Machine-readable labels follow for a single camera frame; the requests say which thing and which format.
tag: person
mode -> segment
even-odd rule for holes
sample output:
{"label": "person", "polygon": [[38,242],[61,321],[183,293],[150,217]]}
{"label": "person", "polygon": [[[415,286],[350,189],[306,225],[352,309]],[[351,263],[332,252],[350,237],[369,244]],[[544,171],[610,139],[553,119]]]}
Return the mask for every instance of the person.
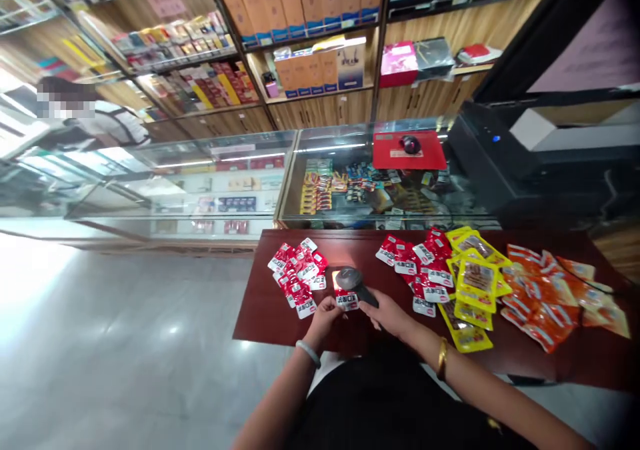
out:
{"label": "person", "polygon": [[[524,393],[448,346],[381,291],[360,309],[381,342],[325,376],[306,398],[323,340],[343,311],[333,297],[240,430],[234,450],[533,448],[591,444]],[[461,398],[450,397],[422,358]]]}
{"label": "person", "polygon": [[41,116],[51,116],[53,111],[53,116],[70,117],[65,126],[73,127],[79,122],[84,132],[106,147],[139,147],[151,143],[149,132],[134,110],[105,101],[94,85],[43,77],[37,89],[46,114]]}

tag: hand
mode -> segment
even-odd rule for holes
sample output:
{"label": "hand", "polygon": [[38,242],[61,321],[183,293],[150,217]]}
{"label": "hand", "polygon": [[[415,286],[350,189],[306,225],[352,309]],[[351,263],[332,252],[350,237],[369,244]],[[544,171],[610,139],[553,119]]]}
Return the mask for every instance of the hand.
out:
{"label": "hand", "polygon": [[307,345],[318,353],[322,342],[331,331],[333,322],[344,313],[342,308],[338,307],[335,298],[326,297],[318,305],[318,310],[313,314],[311,326],[303,339]]}
{"label": "hand", "polygon": [[382,325],[394,337],[406,342],[418,322],[408,316],[386,293],[372,288],[369,291],[378,300],[379,308],[360,300],[360,310],[367,314],[376,330],[380,330]]}

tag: woman's left hand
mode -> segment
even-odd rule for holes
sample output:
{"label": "woman's left hand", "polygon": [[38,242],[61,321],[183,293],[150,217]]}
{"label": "woman's left hand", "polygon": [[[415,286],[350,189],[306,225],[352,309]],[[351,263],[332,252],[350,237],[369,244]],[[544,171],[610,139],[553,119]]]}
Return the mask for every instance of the woman's left hand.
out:
{"label": "woman's left hand", "polygon": [[344,310],[338,306],[334,297],[326,297],[320,302],[318,310],[313,314],[313,320],[304,342],[318,353],[322,342],[331,331],[333,322],[343,313]]}

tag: gold bracelet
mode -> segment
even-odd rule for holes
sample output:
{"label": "gold bracelet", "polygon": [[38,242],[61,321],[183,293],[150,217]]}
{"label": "gold bracelet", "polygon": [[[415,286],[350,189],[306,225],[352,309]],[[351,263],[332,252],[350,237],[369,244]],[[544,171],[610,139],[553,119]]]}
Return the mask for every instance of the gold bracelet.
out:
{"label": "gold bracelet", "polygon": [[440,355],[438,355],[438,371],[436,372],[436,376],[438,380],[445,380],[445,369],[447,368],[447,339],[442,337],[442,342],[440,343]]}

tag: woman's right hand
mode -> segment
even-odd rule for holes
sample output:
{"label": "woman's right hand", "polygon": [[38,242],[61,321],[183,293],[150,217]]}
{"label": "woman's right hand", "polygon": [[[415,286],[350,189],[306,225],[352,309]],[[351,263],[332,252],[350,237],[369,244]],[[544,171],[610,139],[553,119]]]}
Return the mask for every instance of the woman's right hand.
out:
{"label": "woman's right hand", "polygon": [[413,329],[419,325],[418,322],[408,316],[386,293],[372,288],[369,291],[378,300],[379,307],[360,301],[360,310],[367,314],[376,330],[380,330],[382,325],[394,337],[406,342]]}

